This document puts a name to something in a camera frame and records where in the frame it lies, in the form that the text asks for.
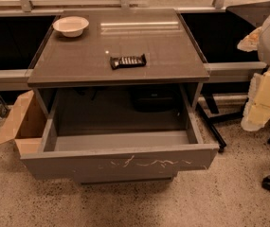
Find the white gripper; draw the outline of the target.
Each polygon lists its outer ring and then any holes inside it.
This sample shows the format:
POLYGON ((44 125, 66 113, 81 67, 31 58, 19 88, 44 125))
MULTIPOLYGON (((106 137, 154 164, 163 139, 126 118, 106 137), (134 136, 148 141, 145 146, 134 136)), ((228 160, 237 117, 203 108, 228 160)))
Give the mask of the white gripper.
MULTIPOLYGON (((270 15, 237 44, 244 52, 258 50, 259 60, 270 65, 270 15)), ((251 79, 248 101, 243 111, 241 126, 245 131, 258 131, 270 119, 270 70, 251 79)))

